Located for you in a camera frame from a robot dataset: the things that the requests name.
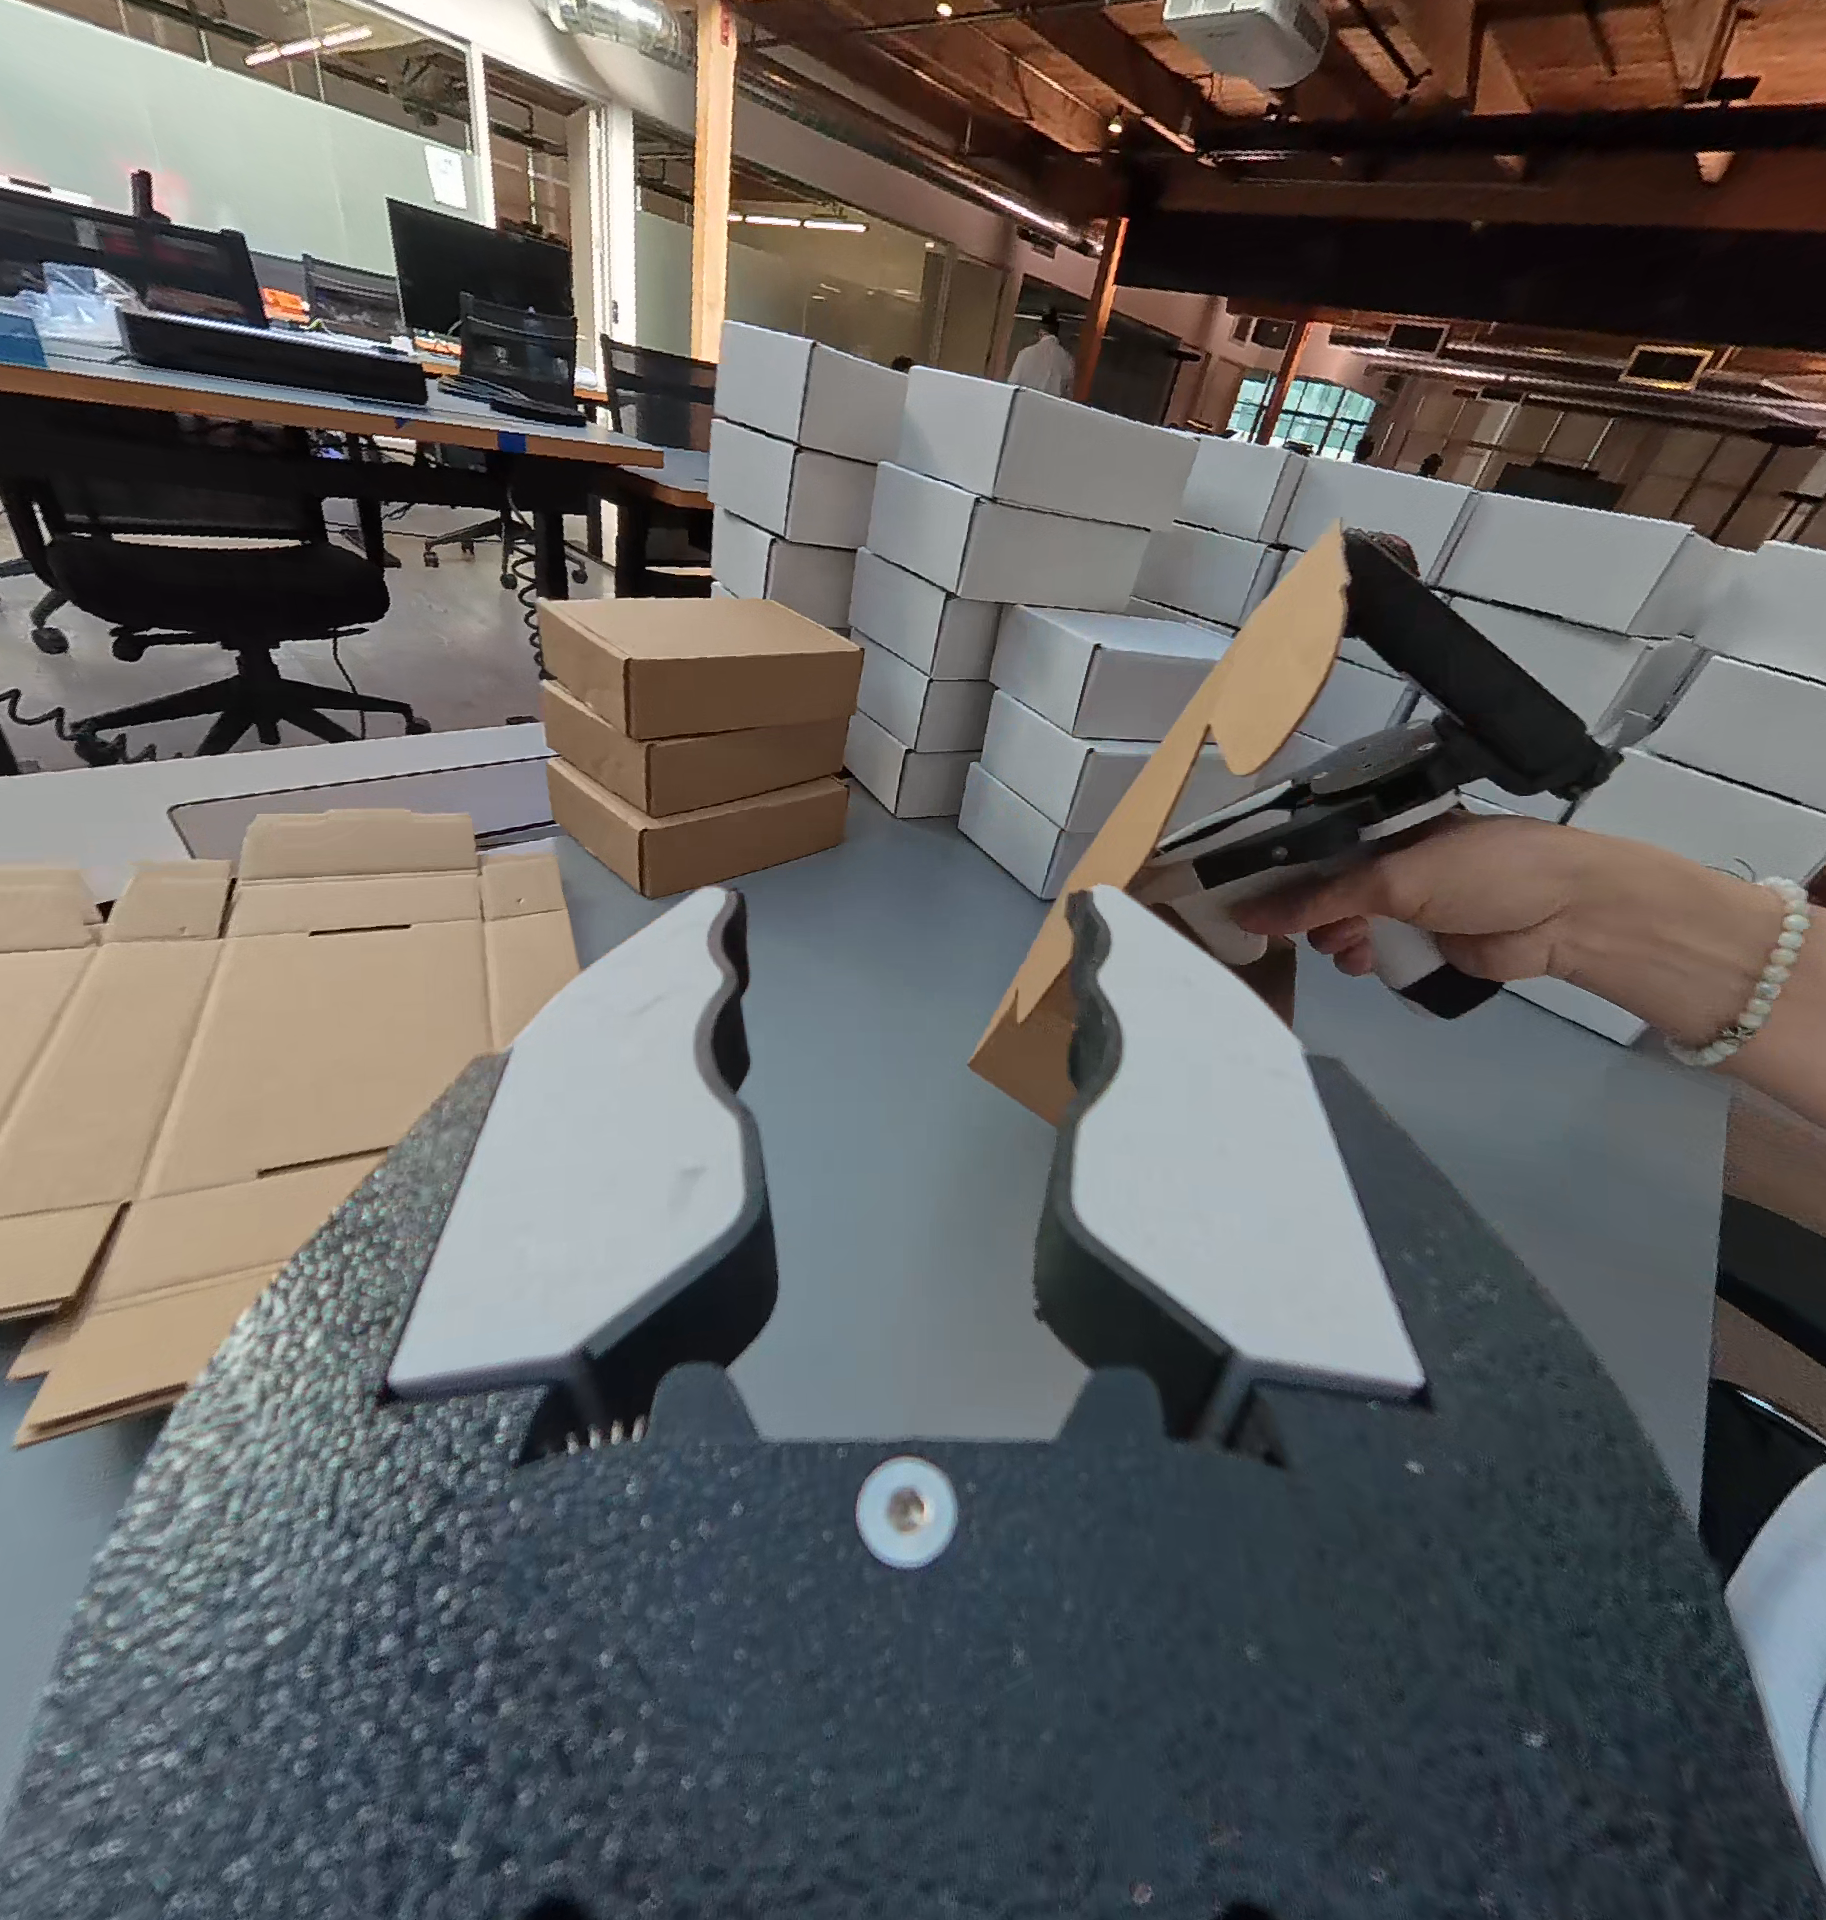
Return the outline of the person's right hand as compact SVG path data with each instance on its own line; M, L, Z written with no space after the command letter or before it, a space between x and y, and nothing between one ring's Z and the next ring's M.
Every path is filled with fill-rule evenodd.
M1532 820L1450 818L1336 876L1238 902L1254 934L1308 938L1352 974L1374 966L1374 922L1430 936L1494 984L1552 978L1676 1040L1724 1022L1706 994L1696 914L1718 874L1642 842Z

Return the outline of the long black bar device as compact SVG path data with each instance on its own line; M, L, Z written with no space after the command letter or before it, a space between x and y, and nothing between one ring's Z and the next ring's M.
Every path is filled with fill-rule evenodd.
M398 404L428 402L428 376L408 352L344 338L244 322L118 306L126 358L160 372L296 388L326 396Z

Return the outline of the stack of flat cardboard sheets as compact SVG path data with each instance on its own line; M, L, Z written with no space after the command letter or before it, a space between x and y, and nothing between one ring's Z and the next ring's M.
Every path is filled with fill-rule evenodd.
M14 1446L170 1408L476 1060L578 972L548 844L286 812L232 858L0 866L0 1326Z

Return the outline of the black mesh desk organizer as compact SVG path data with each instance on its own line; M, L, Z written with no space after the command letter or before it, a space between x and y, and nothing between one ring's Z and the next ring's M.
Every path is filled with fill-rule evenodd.
M448 390L494 412L582 428L576 322L568 314L460 294L460 370Z

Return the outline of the small folded brown cardboard box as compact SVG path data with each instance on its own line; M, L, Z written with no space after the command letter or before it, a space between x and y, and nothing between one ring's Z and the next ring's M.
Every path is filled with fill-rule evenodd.
M544 682L540 724L552 754L574 772L648 818L670 818L836 776L850 722L632 738Z
M864 652L780 602L546 598L548 674L606 726L638 742L844 722Z
M846 780L820 778L654 818L560 756L546 764L546 790L556 826L642 900L830 852L850 804Z

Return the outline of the stack of white cardboard boxes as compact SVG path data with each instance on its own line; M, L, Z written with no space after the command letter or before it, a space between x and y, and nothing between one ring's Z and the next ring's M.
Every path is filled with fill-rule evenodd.
M1680 522L1124 420L1012 382L894 370L728 322L708 438L714 590L830 626L862 584L946 602L1164 608L1234 628L1330 524L1422 580L1632 640L1730 648L1826 592L1826 550L1716 548Z

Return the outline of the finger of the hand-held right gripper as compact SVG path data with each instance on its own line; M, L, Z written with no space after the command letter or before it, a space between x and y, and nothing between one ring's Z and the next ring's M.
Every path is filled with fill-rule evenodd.
M1306 780L1278 780L1184 828L1168 828L1146 854L1146 898L1188 900L1222 888L1248 898L1284 888L1312 872L1300 814Z

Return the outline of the person's white shirt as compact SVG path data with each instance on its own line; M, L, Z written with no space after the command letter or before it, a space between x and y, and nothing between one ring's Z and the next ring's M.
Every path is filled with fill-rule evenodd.
M1766 1518L1724 1596L1780 1778L1826 1884L1826 1462Z

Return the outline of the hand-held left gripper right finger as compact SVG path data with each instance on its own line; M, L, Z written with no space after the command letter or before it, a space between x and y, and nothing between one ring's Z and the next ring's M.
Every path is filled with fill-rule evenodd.
M1148 906L1066 908L1072 1096L1036 1236L1046 1330L1228 1450L1262 1390L1424 1408L1430 1384L1290 1028Z

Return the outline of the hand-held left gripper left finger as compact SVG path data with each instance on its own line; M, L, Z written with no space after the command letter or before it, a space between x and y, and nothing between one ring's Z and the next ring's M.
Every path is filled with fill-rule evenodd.
M748 906L708 884L580 972L504 1056L382 1402L538 1396L522 1460L758 1446L730 1378L780 1302L744 996Z

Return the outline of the wooden-edged office desk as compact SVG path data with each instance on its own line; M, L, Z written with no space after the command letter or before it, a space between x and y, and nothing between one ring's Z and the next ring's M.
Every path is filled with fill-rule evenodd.
M528 454L498 452L496 430L524 432ZM564 514L610 500L630 516L664 464L660 446L510 418L464 396L406 406L200 378L122 354L52 350L46 368L0 364L0 476L526 512L542 600L568 590ZM58 708L24 706L18 688L0 696L10 692L26 714ZM0 778L10 778L20 762L4 724L54 730L16 724L0 704Z

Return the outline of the black computer monitor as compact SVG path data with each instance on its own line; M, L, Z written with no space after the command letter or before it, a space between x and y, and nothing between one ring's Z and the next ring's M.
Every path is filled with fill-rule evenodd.
M452 336L466 302L552 320L574 316L568 248L398 198L386 198L386 218L404 332Z
M0 186L0 298L48 292L52 270L110 276L162 314L268 324L252 250L238 230L194 228Z

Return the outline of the black office chair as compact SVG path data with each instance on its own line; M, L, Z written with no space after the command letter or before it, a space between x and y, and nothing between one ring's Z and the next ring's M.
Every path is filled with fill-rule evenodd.
M408 736L432 732L410 702L294 680L276 654L376 626L392 606L384 512L356 502L358 546L336 542L318 498L230 492L104 476L0 476L0 502L20 556L62 600L108 628L116 660L166 648L216 648L228 678L68 718L32 716L16 690L0 694L12 722L48 726L88 766L158 758L132 734L206 718L196 756L226 756L254 738L276 748L284 730L322 744L352 742L362 724L394 716Z
M1826 1470L1826 1234L1726 1194L1698 1534L1732 1582L1768 1522Z

